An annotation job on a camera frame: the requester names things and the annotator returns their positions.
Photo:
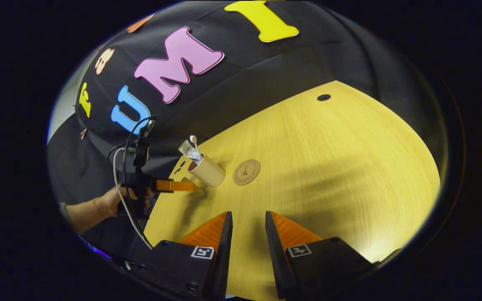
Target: yellow letter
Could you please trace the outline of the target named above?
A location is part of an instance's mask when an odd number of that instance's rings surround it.
[[[81,94],[79,94],[79,103],[85,109],[87,113],[87,117],[90,118],[90,102],[88,102],[88,93],[85,91],[87,88],[87,83],[83,83],[83,87],[81,89]]]
[[[252,22],[260,31],[260,40],[273,42],[299,34],[299,30],[282,21],[273,11],[265,6],[266,1],[238,1],[224,8],[237,11]]]

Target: foam letter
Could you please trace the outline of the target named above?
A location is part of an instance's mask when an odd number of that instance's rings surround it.
[[[154,14],[151,14],[149,15],[148,17],[142,19],[141,21],[138,21],[137,23],[131,25],[130,27],[128,27],[128,33],[132,33],[134,31],[136,31],[137,29],[139,29],[142,24],[146,23],[149,19],[151,19],[152,17],[154,16]]]
[[[120,124],[123,128],[128,130],[128,132],[130,132],[140,120],[150,117],[150,112],[148,111],[148,108],[146,108],[146,106],[143,105],[142,102],[140,102],[138,99],[136,99],[133,95],[130,94],[130,92],[128,91],[128,86],[124,86],[120,89],[117,99],[118,102],[127,103],[130,107],[132,107],[139,113],[139,120],[133,121],[128,118],[128,116],[124,115],[124,113],[120,112],[120,107],[118,105],[115,105],[115,107],[113,107],[113,109],[111,110],[111,120]],[[146,125],[147,122],[141,122],[141,124],[137,126],[133,134],[138,135],[140,128]]]
[[[167,59],[145,59],[135,70],[136,78],[145,78],[161,94],[163,102],[171,103],[182,90],[178,85],[171,86],[163,78],[188,84],[189,74],[182,59],[192,67],[195,75],[203,74],[218,64],[224,57],[221,51],[212,51],[189,34],[189,27],[182,27],[165,40]]]
[[[262,42],[273,42],[299,34],[299,30],[289,26],[265,6],[266,1],[238,1],[224,8],[245,16],[260,31]]]
[[[81,93],[79,94],[79,104],[85,109],[87,113],[87,117],[90,118],[90,102],[88,102],[88,93],[85,91],[87,88],[87,83],[83,83],[83,87],[81,88]]]
[[[96,65],[94,65],[94,67],[96,68],[96,74],[100,74],[103,71],[103,68],[105,68],[105,64],[109,61],[109,59],[111,59],[111,57],[113,56],[113,53],[115,53],[115,50],[114,49],[111,50],[110,48],[106,49],[102,53],[102,55],[96,62]]]

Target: pink letter m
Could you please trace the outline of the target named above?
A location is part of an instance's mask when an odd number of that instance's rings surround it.
[[[182,90],[178,85],[171,86],[163,78],[188,84],[189,74],[182,59],[192,67],[195,75],[203,74],[218,64],[223,58],[221,51],[212,51],[189,34],[189,27],[182,27],[165,40],[167,59],[145,59],[135,70],[135,77],[143,77],[161,94],[163,102],[171,103]]]

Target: toothpaste tube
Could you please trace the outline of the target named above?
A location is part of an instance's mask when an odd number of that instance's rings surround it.
[[[182,145],[178,148],[179,151],[187,158],[193,160],[197,165],[200,164],[200,154],[197,150],[189,143],[189,141],[184,141]]]

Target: cable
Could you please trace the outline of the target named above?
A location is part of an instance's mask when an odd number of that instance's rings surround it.
[[[124,197],[122,196],[122,192],[120,192],[120,187],[118,187],[118,177],[116,176],[116,156],[117,156],[118,152],[120,152],[121,150],[122,150],[122,148],[117,149],[117,151],[115,152],[115,156],[113,157],[113,176],[115,177],[116,191],[118,192],[118,196],[120,196],[120,201],[122,202],[122,204],[124,205],[124,208],[126,209],[126,212],[128,213],[128,217],[130,218],[130,221],[131,221],[131,224],[133,225],[133,228],[135,229],[135,231],[137,232],[137,234],[139,235],[141,240],[151,250],[151,249],[153,249],[153,247],[148,242],[148,240],[145,238],[144,234],[142,234],[142,231],[140,230],[140,228],[135,225],[135,221],[133,220],[133,217],[131,216],[130,210],[128,209],[128,206],[126,205],[126,200],[124,200]]]
[[[124,183],[126,183],[126,154],[128,151],[128,144],[130,143],[131,135],[139,126],[139,124],[141,124],[143,121],[149,120],[150,118],[152,118],[152,116],[146,117],[140,120],[139,122],[137,122],[137,124],[134,126],[134,128],[132,129],[132,131],[130,131],[130,134],[128,135],[128,139],[126,140],[126,146],[124,147],[124,158],[122,159],[122,181]],[[126,193],[128,193],[128,196],[130,195],[130,189],[127,186],[126,186]]]
[[[124,143],[120,143],[119,145],[116,145],[115,147],[113,147],[113,148],[109,151],[109,153],[107,154],[107,165],[108,165],[108,166],[111,166],[111,162],[109,162],[109,157],[111,156],[111,153],[112,153],[115,149],[117,149],[117,148],[119,148],[119,147],[122,147],[122,146],[124,146]]]

